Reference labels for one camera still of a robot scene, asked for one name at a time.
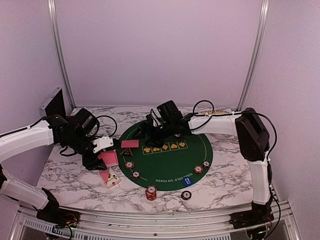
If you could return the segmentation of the red playing card deck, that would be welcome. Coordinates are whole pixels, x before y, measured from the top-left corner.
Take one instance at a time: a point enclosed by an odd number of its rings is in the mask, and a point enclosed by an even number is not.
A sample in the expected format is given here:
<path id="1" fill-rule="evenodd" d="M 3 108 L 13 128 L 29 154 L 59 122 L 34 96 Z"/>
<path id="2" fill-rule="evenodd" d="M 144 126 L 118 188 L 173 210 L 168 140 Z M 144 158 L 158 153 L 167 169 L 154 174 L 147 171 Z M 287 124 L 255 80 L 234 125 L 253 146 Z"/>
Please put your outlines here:
<path id="1" fill-rule="evenodd" d="M 114 150 L 104 151 L 98 155 L 103 160 L 107 168 L 117 166 L 119 164 L 117 153 Z"/>

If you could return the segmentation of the triangular all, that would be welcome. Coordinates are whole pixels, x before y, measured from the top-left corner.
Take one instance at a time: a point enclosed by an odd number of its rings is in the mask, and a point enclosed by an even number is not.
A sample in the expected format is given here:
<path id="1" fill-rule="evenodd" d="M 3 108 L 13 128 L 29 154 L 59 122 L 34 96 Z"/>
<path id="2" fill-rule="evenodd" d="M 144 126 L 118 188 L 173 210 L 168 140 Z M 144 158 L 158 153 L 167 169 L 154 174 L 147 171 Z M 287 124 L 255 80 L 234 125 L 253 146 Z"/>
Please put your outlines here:
<path id="1" fill-rule="evenodd" d="M 120 153 L 121 156 L 123 157 L 133 157 L 133 152 L 130 148 L 125 148 L 121 153 Z"/>

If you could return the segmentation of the single orange poker chip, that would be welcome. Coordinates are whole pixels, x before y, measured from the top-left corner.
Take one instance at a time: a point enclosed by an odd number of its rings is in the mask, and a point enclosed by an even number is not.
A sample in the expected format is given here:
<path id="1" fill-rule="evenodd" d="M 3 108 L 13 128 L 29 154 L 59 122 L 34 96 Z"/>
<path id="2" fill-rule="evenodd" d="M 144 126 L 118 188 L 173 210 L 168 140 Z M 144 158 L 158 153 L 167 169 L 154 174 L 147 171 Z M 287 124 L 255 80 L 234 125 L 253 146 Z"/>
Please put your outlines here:
<path id="1" fill-rule="evenodd" d="M 128 162 L 125 163 L 125 167 L 127 169 L 133 169 L 135 167 L 135 164 L 132 161 L 128 161 Z"/>

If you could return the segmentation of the orange poker chip stack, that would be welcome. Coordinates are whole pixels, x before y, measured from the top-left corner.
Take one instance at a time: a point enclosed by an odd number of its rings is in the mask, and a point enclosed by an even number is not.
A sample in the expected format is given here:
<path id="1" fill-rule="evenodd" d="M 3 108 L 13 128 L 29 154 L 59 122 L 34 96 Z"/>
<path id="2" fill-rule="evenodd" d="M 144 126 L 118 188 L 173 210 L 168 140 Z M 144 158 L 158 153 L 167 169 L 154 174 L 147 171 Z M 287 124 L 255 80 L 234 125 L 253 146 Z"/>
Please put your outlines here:
<path id="1" fill-rule="evenodd" d="M 149 201 L 154 201 L 157 198 L 157 188 L 154 185 L 149 185 L 145 190 L 145 195 Z"/>

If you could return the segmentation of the blue small blind button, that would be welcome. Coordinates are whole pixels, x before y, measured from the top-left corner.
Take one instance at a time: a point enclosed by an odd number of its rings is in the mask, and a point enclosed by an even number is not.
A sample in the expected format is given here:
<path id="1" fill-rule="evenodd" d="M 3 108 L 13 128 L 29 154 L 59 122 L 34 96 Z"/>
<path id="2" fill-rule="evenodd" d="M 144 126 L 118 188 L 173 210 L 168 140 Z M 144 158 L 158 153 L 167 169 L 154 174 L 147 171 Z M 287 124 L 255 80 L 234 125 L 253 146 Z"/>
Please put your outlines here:
<path id="1" fill-rule="evenodd" d="M 186 176 L 182 179 L 181 182 L 185 187 L 189 187 L 194 184 L 194 179 L 190 176 Z"/>

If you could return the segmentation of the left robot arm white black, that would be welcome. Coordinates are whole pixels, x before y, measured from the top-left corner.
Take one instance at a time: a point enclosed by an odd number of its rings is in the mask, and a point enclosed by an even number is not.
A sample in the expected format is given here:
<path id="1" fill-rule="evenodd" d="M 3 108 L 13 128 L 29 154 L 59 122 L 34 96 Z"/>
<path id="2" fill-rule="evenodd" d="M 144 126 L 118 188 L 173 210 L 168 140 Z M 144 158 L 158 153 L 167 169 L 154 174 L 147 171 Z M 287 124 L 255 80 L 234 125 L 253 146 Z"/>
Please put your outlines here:
<path id="1" fill-rule="evenodd" d="M 111 136 L 90 134 L 93 128 L 99 127 L 98 118 L 85 108 L 75 115 L 44 116 L 31 125 L 1 134 L 0 161 L 39 147 L 59 144 L 81 155 L 82 165 L 87 170 L 105 170 L 106 165 L 99 153 L 113 149 L 115 143 Z M 4 169 L 0 170 L 0 193 L 35 207 L 53 223 L 63 219 L 59 202 L 49 190 L 34 187 Z"/>

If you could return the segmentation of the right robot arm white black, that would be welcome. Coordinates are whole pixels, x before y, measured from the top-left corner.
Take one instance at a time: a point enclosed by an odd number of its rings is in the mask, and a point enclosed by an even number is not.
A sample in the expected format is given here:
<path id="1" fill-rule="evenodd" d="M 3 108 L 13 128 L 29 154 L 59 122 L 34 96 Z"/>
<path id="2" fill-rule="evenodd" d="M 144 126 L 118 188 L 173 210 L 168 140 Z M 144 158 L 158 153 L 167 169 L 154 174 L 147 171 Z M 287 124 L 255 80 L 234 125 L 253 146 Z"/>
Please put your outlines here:
<path id="1" fill-rule="evenodd" d="M 223 134 L 238 138 L 242 157 L 249 164 L 253 185 L 253 209 L 247 219 L 258 224 L 267 216 L 266 205 L 272 200 L 270 185 L 270 134 L 261 120 L 262 115 L 253 108 L 231 113 L 209 114 L 192 111 L 186 115 L 178 109 L 173 100 L 157 107 L 159 120 L 151 114 L 146 116 L 133 134 L 134 139 L 146 138 L 146 145 L 162 147 L 165 139 L 173 135 Z"/>

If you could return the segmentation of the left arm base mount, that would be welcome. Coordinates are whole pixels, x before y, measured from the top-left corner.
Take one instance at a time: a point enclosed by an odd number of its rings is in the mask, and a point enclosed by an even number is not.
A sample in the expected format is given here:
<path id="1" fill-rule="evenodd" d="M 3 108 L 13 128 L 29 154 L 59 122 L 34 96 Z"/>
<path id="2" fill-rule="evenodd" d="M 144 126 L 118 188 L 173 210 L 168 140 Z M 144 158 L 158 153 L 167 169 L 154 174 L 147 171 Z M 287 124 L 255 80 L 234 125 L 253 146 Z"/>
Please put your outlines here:
<path id="1" fill-rule="evenodd" d="M 46 194 L 48 203 L 43 209 L 36 208 L 36 217 L 40 220 L 57 224 L 58 226 L 64 224 L 76 226 L 79 222 L 80 213 L 78 211 L 60 208 L 60 204 L 54 195 L 48 189 L 43 187 L 41 189 Z"/>

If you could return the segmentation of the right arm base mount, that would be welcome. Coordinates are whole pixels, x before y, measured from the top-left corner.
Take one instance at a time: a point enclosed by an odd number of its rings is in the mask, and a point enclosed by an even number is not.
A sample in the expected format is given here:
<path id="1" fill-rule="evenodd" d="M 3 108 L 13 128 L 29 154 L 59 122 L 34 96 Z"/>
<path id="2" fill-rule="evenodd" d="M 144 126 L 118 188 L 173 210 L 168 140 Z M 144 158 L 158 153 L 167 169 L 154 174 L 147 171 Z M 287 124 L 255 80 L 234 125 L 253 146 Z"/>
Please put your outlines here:
<path id="1" fill-rule="evenodd" d="M 252 227 L 273 221 L 274 215 L 269 204 L 251 203 L 251 209 L 230 214 L 229 223 L 234 229 Z"/>

